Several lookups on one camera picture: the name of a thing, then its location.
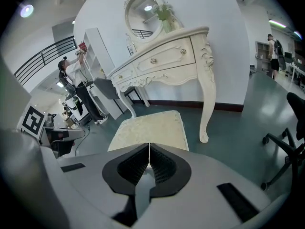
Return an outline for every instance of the ceiling light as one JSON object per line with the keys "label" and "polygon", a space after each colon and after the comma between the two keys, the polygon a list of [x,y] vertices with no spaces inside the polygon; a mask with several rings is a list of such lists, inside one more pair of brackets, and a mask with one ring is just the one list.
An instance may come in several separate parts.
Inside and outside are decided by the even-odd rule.
{"label": "ceiling light", "polygon": [[29,17],[34,11],[34,7],[32,5],[24,6],[20,11],[20,16],[23,18]]}
{"label": "ceiling light", "polygon": [[303,39],[300,33],[298,33],[297,31],[294,31],[294,33],[295,33],[296,35],[298,35],[299,38]]}
{"label": "ceiling light", "polygon": [[149,10],[151,10],[151,9],[152,9],[152,6],[151,6],[151,5],[148,5],[148,6],[146,6],[146,7],[144,8],[145,11],[149,11]]}
{"label": "ceiling light", "polygon": [[282,27],[282,28],[286,28],[285,25],[279,23],[279,22],[276,22],[276,21],[273,21],[273,20],[269,20],[269,23],[273,24],[273,25],[277,25],[279,27]]}
{"label": "ceiling light", "polygon": [[60,82],[57,82],[56,85],[58,85],[59,87],[63,87],[63,84],[61,84]]}

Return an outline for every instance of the gray chair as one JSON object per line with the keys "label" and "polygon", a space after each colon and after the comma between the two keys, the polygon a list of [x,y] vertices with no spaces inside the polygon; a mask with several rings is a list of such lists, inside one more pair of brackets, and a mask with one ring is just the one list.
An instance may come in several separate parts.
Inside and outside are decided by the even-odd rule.
{"label": "gray chair", "polygon": [[[94,85],[101,91],[101,93],[104,94],[104,96],[108,99],[113,99],[115,104],[118,106],[118,108],[120,109],[120,111],[122,113],[123,110],[120,108],[120,106],[118,105],[118,103],[115,101],[116,99],[120,99],[119,96],[116,93],[116,89],[113,86],[111,80],[107,80],[107,79],[102,79],[102,78],[96,78],[94,80]],[[138,98],[142,101],[142,103],[144,104],[144,101],[140,98],[139,94],[137,93],[137,91],[135,90],[134,87],[130,87],[126,92],[124,92],[125,97],[128,96],[129,99],[132,101],[132,99],[130,98],[129,94],[132,92],[135,92],[138,96]]]}

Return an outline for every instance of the black metal railing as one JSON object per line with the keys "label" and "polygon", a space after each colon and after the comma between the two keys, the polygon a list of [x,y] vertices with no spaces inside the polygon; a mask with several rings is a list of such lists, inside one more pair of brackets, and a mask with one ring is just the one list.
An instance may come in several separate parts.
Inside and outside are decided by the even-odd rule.
{"label": "black metal railing", "polygon": [[74,40],[74,36],[62,39],[45,49],[41,50],[29,60],[27,60],[23,66],[21,66],[16,72],[15,77],[24,85],[34,74],[41,70],[48,63],[54,59],[62,56],[63,54],[76,50],[77,46]]}
{"label": "black metal railing", "polygon": [[150,37],[153,34],[152,31],[143,31],[143,30],[136,30],[136,29],[133,29],[133,33],[137,37],[140,37],[140,38],[147,38],[147,37]]}

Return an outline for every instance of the oval mirror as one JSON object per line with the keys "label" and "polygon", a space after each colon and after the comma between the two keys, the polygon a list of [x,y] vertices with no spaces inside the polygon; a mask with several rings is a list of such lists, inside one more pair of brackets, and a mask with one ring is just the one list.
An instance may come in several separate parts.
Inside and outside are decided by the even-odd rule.
{"label": "oval mirror", "polygon": [[160,26],[161,21],[152,13],[156,0],[132,0],[128,6],[127,21],[138,38],[150,37]]}

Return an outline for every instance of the sneaker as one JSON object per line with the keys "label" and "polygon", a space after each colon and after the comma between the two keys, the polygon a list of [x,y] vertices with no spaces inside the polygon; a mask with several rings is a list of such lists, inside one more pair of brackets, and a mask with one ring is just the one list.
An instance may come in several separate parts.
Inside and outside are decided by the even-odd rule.
{"label": "sneaker", "polygon": [[103,124],[106,120],[108,120],[108,115],[106,115],[105,117],[103,117],[102,120],[99,120],[100,125]]}

